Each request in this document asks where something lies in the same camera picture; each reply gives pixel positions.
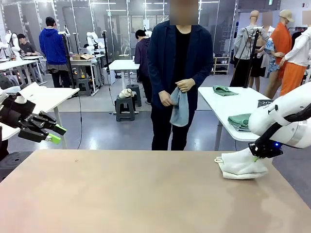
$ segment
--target cloth on stool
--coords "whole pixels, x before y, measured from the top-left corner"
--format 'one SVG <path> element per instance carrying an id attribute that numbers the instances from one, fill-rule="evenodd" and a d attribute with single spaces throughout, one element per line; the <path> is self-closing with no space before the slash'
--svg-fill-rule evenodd
<path id="1" fill-rule="evenodd" d="M 134 97 L 135 94 L 136 94 L 135 91 L 132 91 L 130 88 L 127 88 L 121 91 L 121 93 L 119 94 L 119 97 L 121 99 L 125 99 L 127 97 Z"/>
<path id="2" fill-rule="evenodd" d="M 216 94 L 220 96 L 235 96 L 238 95 L 238 93 L 229 91 L 229 88 L 226 86 L 220 86 L 220 85 L 215 85 L 213 86 L 213 90 Z"/>
<path id="3" fill-rule="evenodd" d="M 218 163 L 225 179 L 254 179 L 268 173 L 267 167 L 252 154 L 249 148 L 234 153 L 224 153 L 214 161 Z"/>
<path id="4" fill-rule="evenodd" d="M 251 114 L 241 114 L 237 116 L 229 116 L 228 122 L 239 132 L 250 132 L 248 128 L 248 120 Z"/>
<path id="5" fill-rule="evenodd" d="M 178 87 L 171 94 L 173 111 L 170 123 L 177 127 L 184 127 L 189 122 L 188 95 L 183 93 Z"/>

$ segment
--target orange pants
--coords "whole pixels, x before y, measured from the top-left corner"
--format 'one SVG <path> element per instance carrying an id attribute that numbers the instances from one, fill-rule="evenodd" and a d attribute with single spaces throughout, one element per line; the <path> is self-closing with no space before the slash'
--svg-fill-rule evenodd
<path id="1" fill-rule="evenodd" d="M 288 62 L 284 71 L 281 96 L 299 87 L 307 67 Z"/>

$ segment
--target black shirt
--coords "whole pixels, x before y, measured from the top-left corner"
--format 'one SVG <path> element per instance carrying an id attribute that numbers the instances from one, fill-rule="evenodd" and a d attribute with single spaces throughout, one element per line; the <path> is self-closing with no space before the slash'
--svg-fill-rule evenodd
<path id="1" fill-rule="evenodd" d="M 20 44 L 19 47 L 24 51 L 25 54 L 28 52 L 35 52 L 32 44 L 30 44 L 29 42 L 27 42 L 25 45 Z"/>
<path id="2" fill-rule="evenodd" d="M 172 79 L 172 91 L 177 87 L 176 82 L 185 79 L 185 66 L 187 61 L 187 52 L 190 41 L 190 33 L 182 34 L 176 28 L 176 54 L 174 74 Z"/>

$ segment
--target stool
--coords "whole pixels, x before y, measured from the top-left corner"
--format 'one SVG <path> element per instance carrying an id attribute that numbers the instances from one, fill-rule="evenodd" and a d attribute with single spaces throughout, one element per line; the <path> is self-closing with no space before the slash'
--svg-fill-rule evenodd
<path id="1" fill-rule="evenodd" d="M 141 97 L 140 97 L 139 86 L 137 84 L 129 84 L 126 86 L 126 88 L 130 88 L 132 91 L 136 92 L 137 100 L 135 101 L 135 103 L 137 104 L 138 107 L 141 107 Z"/>
<path id="2" fill-rule="evenodd" d="M 135 110 L 134 110 L 134 100 L 132 97 L 121 99 L 117 96 L 116 100 L 116 120 L 121 121 L 121 118 L 127 118 L 130 121 L 135 120 Z"/>
<path id="3" fill-rule="evenodd" d="M 14 152 L 0 161 L 0 182 L 18 167 L 32 152 Z"/>
<path id="4" fill-rule="evenodd" d="M 77 87 L 80 88 L 79 95 L 90 96 L 92 90 L 89 86 L 88 79 L 76 79 Z"/>

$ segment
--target blue-gray towel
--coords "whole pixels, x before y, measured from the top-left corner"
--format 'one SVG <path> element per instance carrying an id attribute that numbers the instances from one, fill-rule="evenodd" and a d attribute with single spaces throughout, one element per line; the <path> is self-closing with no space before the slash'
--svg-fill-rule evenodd
<path id="1" fill-rule="evenodd" d="M 174 106 L 170 123 L 177 127 L 188 125 L 189 106 L 187 93 L 181 92 L 177 87 L 171 94 L 171 99 Z"/>

